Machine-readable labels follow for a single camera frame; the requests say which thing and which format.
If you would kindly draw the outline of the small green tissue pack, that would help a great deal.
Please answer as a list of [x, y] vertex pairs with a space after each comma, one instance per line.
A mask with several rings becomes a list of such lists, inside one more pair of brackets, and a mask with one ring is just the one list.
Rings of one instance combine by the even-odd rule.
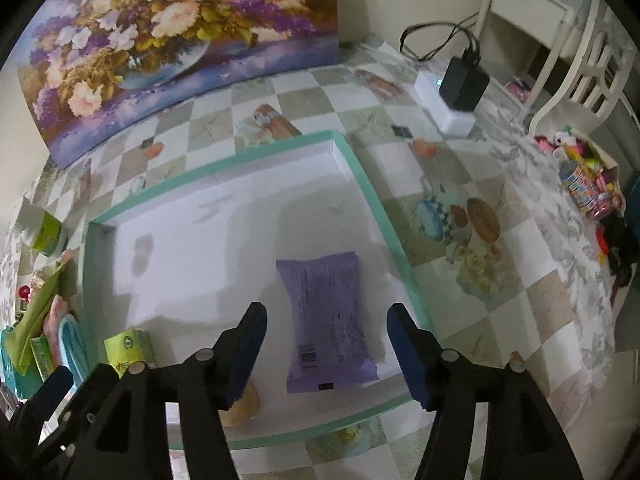
[[105, 339], [104, 349], [108, 364], [116, 370], [119, 377], [135, 362], [156, 367], [151, 339], [145, 330], [132, 328]]

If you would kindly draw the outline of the light blue face mask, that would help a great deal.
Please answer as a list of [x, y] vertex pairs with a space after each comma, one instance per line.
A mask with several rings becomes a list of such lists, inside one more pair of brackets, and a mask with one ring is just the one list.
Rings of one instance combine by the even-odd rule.
[[78, 389], [91, 368], [80, 325], [72, 314], [65, 315], [58, 326], [58, 348], [62, 365], [72, 373], [74, 388]]

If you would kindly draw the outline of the lime green microfiber cloth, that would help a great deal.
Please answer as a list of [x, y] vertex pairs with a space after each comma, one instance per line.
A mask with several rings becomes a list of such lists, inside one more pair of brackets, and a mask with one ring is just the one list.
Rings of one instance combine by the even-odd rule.
[[29, 301], [25, 314], [6, 337], [6, 350], [13, 366], [24, 375], [32, 364], [29, 341], [42, 334], [42, 322], [51, 307], [52, 299], [60, 294], [60, 278], [66, 264], [58, 264], [52, 274], [38, 288]]

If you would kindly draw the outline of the pink white fuzzy sock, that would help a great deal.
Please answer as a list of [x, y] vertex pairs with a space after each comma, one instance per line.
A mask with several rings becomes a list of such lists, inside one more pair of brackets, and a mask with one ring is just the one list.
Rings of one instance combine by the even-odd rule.
[[46, 337], [52, 360], [55, 364], [61, 363], [60, 343], [58, 342], [58, 329], [66, 315], [70, 314], [67, 302], [60, 295], [55, 295], [51, 307], [42, 322], [42, 332]]

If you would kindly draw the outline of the round tan sponge puff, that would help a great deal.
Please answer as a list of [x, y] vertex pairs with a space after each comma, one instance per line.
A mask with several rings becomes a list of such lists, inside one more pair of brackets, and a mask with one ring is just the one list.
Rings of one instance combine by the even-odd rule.
[[239, 400], [235, 401], [227, 411], [219, 411], [221, 425], [224, 428], [240, 428], [245, 426], [259, 412], [260, 402], [254, 382], [250, 379]]

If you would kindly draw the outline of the purple wet wipes pack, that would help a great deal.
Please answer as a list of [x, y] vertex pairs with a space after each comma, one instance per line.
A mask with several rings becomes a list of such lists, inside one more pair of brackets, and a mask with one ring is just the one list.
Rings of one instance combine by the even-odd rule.
[[291, 299], [294, 324], [286, 391], [310, 393], [378, 380], [363, 329], [357, 255], [281, 259], [276, 268]]

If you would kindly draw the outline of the teal plastic toy box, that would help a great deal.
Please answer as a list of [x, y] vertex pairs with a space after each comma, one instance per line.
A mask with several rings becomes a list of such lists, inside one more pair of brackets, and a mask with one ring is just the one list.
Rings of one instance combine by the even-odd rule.
[[38, 391], [42, 381], [35, 363], [29, 365], [24, 375], [21, 375], [13, 366], [6, 350], [6, 337], [12, 330], [13, 328], [9, 326], [1, 332], [1, 379], [18, 400], [28, 400]]

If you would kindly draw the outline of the teal shallow cardboard tray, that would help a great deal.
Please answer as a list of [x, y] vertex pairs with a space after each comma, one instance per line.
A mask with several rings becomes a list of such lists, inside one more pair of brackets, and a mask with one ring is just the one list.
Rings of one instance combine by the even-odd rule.
[[[354, 252], [363, 331], [378, 379], [291, 394], [291, 300], [280, 259]], [[267, 311], [252, 379], [258, 415], [227, 432], [235, 450], [328, 434], [410, 401], [386, 330], [396, 302], [431, 324], [424, 297], [378, 194], [344, 136], [296, 136], [217, 160], [134, 194], [88, 223], [80, 253], [80, 322], [91, 363], [105, 341], [145, 330], [160, 366], [184, 361], [239, 323], [249, 304]]]

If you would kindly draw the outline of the checkered picture tablecloth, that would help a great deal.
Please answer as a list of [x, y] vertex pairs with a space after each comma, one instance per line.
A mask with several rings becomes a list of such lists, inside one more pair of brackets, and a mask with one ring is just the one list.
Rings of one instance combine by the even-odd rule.
[[485, 365], [521, 353], [559, 421], [573, 426], [614, 360], [611, 279], [593, 225], [555, 161], [489, 87], [465, 139], [439, 132], [416, 71], [387, 44], [334, 66], [232, 84], [127, 128], [66, 169], [43, 166], [28, 197], [88, 221], [148, 186], [272, 140], [261, 105], [298, 131], [336, 130], [374, 185], [442, 341]]

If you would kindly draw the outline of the white green pill bottle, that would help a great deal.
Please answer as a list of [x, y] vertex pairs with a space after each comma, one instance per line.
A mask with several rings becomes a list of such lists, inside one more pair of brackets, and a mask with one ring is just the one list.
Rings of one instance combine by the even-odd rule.
[[13, 227], [29, 248], [47, 258], [58, 258], [66, 247], [68, 235], [63, 223], [26, 197], [18, 206]]

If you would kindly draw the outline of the basket of colourful toys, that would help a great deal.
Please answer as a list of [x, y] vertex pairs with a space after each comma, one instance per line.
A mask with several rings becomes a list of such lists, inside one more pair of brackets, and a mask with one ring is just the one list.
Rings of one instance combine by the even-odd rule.
[[617, 164], [583, 134], [567, 127], [552, 134], [538, 134], [541, 151], [554, 157], [559, 177], [578, 209], [596, 227], [597, 245], [613, 275], [613, 290], [630, 285], [639, 263], [639, 241], [625, 219], [624, 199]]

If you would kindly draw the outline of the black power adapter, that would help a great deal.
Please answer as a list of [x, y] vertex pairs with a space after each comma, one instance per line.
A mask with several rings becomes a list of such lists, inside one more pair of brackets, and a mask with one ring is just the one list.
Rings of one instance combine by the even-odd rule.
[[480, 102], [489, 75], [479, 65], [454, 56], [447, 67], [439, 94], [454, 110], [470, 112]]

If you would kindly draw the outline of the white power strip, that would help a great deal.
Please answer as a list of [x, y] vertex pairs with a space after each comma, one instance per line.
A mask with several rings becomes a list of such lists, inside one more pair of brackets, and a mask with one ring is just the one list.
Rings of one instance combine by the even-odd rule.
[[470, 112], [451, 108], [439, 94], [441, 82], [442, 78], [436, 74], [428, 70], [420, 70], [414, 83], [418, 102], [426, 109], [442, 134], [455, 138], [468, 138], [475, 125], [476, 107]]

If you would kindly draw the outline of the white chair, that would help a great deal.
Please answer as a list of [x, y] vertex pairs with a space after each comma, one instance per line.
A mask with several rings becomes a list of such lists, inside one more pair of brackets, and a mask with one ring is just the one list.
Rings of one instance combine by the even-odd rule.
[[490, 14], [549, 50], [518, 106], [532, 136], [550, 138], [565, 127], [588, 136], [610, 117], [638, 49], [604, 0], [482, 0], [476, 36]]

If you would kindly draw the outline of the floral painting canvas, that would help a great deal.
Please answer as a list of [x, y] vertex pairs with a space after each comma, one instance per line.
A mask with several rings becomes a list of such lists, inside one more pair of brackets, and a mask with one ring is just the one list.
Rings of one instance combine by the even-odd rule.
[[46, 0], [15, 54], [40, 136], [67, 167], [192, 96], [335, 63], [337, 0]]

